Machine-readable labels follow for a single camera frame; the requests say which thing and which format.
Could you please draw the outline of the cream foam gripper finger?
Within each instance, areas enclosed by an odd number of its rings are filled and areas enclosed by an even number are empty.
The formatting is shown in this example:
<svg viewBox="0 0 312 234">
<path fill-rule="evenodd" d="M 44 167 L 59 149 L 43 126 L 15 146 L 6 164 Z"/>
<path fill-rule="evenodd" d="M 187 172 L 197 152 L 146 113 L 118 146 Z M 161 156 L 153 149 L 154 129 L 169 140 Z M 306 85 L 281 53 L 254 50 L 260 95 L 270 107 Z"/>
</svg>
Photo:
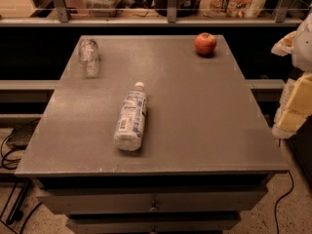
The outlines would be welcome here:
<svg viewBox="0 0 312 234">
<path fill-rule="evenodd" d="M 292 31 L 280 39 L 271 49 L 271 53 L 280 57 L 291 55 L 293 53 L 294 37 L 296 31 Z"/>
<path fill-rule="evenodd" d="M 289 79 L 285 84 L 280 106 L 274 117 L 272 134 L 287 139 L 312 115 L 312 73 L 304 72 L 297 80 Z"/>
</svg>

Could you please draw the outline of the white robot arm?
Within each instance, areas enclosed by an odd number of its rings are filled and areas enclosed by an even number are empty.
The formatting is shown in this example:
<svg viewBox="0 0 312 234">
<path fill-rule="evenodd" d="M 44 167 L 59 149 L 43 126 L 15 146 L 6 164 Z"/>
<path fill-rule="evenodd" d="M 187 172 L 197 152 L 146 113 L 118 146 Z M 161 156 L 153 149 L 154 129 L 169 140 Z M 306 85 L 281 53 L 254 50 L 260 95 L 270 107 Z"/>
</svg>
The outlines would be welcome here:
<svg viewBox="0 0 312 234">
<path fill-rule="evenodd" d="M 312 115 L 312 15 L 296 31 L 278 41 L 271 53 L 281 57 L 291 55 L 292 65 L 303 71 L 299 78 L 289 79 L 284 85 L 274 117 L 273 136 L 287 139 Z"/>
</svg>

